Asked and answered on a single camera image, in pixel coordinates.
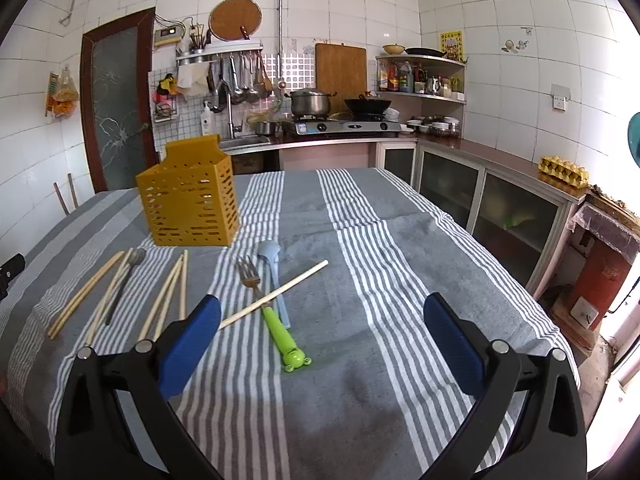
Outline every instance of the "yellow plastic basket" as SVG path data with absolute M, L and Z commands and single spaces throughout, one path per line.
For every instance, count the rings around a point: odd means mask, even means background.
M 175 140 L 136 176 L 146 221 L 161 246 L 229 246 L 238 230 L 231 157 L 220 136 Z

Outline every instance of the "wooden chopstick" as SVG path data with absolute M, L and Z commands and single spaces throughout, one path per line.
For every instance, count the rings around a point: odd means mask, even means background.
M 151 310 L 149 311 L 148 316 L 146 316 L 145 323 L 142 326 L 142 329 L 140 330 L 140 334 L 138 335 L 138 341 L 146 338 L 146 333 L 149 332 L 149 327 L 151 327 L 151 323 L 154 320 L 156 312 L 158 311 L 160 302 L 162 301 L 162 298 L 164 298 L 164 294 L 167 288 L 169 287 L 171 280 L 174 278 L 174 274 L 178 272 L 178 270 L 180 269 L 181 261 L 182 261 L 182 255 L 180 255 L 180 257 L 178 258 L 178 261 L 174 265 L 174 268 L 171 269 L 171 272 L 169 272 L 169 275 L 166 277 L 166 280 L 164 280 L 164 283 L 162 284 L 162 288 L 158 293 L 158 297 L 154 301 L 154 304 L 151 307 Z
M 87 297 L 89 292 L 91 292 L 92 288 L 94 288 L 95 284 L 100 281 L 101 277 L 103 277 L 111 267 L 120 259 L 123 255 L 124 251 L 119 251 L 115 253 L 111 259 L 106 262 L 98 272 L 96 272 L 90 279 L 87 281 L 84 286 L 78 291 L 78 293 L 73 297 L 73 299 L 67 303 L 66 307 L 62 309 L 60 315 L 56 319 L 56 322 L 49 329 L 49 338 L 54 339 L 71 315 L 76 311 L 82 300 Z
M 158 316 L 158 323 L 156 323 L 156 333 L 154 334 L 154 341 L 157 341 L 162 333 L 162 327 L 164 326 L 164 320 L 166 319 L 166 314 L 169 312 L 169 305 L 171 304 L 171 298 L 174 296 L 175 285 L 178 283 L 178 277 L 180 275 L 180 269 L 184 267 L 184 254 L 178 259 L 178 263 L 180 267 L 175 271 L 174 276 L 171 279 L 171 283 L 169 285 L 169 290 L 164 297 L 164 304 L 162 305 L 162 309 L 160 310 L 160 314 Z
M 180 307 L 178 308 L 178 319 L 187 319 L 187 260 L 189 259 L 189 251 L 187 249 L 182 253 L 182 275 L 180 279 Z
M 87 346 L 91 346 L 94 342 L 95 333 L 98 331 L 98 325 L 100 325 L 100 322 L 102 320 L 102 314 L 106 310 L 106 306 L 109 304 L 109 300 L 113 295 L 113 289 L 116 287 L 118 280 L 122 276 L 124 267 L 129 261 L 129 257 L 131 256 L 132 251 L 133 251 L 133 247 L 129 248 L 129 251 L 127 251 L 127 254 L 125 254 L 124 258 L 120 262 L 120 266 L 118 267 L 118 270 L 116 270 L 116 273 L 113 275 L 113 278 L 111 279 L 111 282 L 109 283 L 109 286 L 107 287 L 107 290 L 105 291 L 104 296 L 102 297 L 102 299 L 100 300 L 100 303 L 98 303 L 98 306 L 95 309 L 94 321 L 91 323 L 91 328 L 89 329 L 89 333 L 86 336 Z
M 326 267 L 327 265 L 329 265 L 329 260 L 323 260 L 319 264 L 314 265 L 309 270 L 306 270 L 305 272 L 303 272 L 299 276 L 295 277 L 293 280 L 290 280 L 289 282 L 285 283 L 283 286 L 280 286 L 279 288 L 277 288 L 273 292 L 270 292 L 266 296 L 261 297 L 259 300 L 253 302 L 251 305 L 245 307 L 244 309 L 236 312 L 232 316 L 227 317 L 225 320 L 222 321 L 222 323 L 220 323 L 220 327 L 218 328 L 218 330 L 222 330 L 225 326 L 229 326 L 230 324 L 238 321 L 238 319 L 241 319 L 242 317 L 246 316 L 247 314 L 252 313 L 254 310 L 260 308 L 265 303 L 271 301 L 273 298 L 275 298 L 276 296 L 282 294 L 283 292 L 286 292 L 292 286 L 297 285 L 298 283 L 300 283 L 303 280 L 306 280 L 313 273 L 318 272 L 318 270 L 322 269 L 323 267 Z

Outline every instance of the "striped tablecloth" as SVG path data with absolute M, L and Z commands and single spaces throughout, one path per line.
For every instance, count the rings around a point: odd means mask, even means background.
M 422 322 L 430 292 L 440 292 L 489 340 L 533 354 L 559 346 L 571 355 L 494 257 L 384 170 L 239 176 L 236 193 L 241 228 L 231 247 L 190 251 L 188 308 L 208 292 L 220 298 L 223 317 L 250 303 L 235 262 L 255 260 L 261 240 L 283 248 L 281 282 L 320 260 L 330 264 L 284 295 L 290 331 L 311 366 L 284 373 L 256 313 L 216 335 L 172 399 L 227 480 L 419 478 L 472 405 Z M 145 248 L 146 259 L 94 343 L 98 353 L 128 350 L 181 252 L 153 244 L 136 190 L 101 193 L 57 225 L 0 303 L 0 370 L 9 383 L 2 400 L 52 460 L 65 381 L 108 280 L 54 341 L 47 327 L 114 252 L 131 246 Z M 266 266 L 255 261 L 269 287 Z M 169 321 L 176 317 L 174 306 Z M 482 466 L 504 449 L 521 402 L 514 399 Z

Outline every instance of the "yellow poster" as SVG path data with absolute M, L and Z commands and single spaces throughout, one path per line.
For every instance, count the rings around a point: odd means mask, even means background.
M 447 59 L 463 62 L 462 32 L 454 30 L 441 33 L 440 50 L 444 52 L 444 57 Z

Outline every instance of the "door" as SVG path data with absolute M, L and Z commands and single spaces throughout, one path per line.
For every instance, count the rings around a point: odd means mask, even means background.
M 154 15 L 141 10 L 82 37 L 82 130 L 95 192 L 136 187 L 136 175 L 158 161 L 147 82 Z
M 418 192 L 449 213 L 460 227 L 472 232 L 478 208 L 474 197 L 484 169 L 421 147 L 417 173 Z
M 522 286 L 545 249 L 558 204 L 487 173 L 473 236 Z
M 385 168 L 409 186 L 414 181 L 414 142 L 379 142 L 376 146 L 376 167 Z

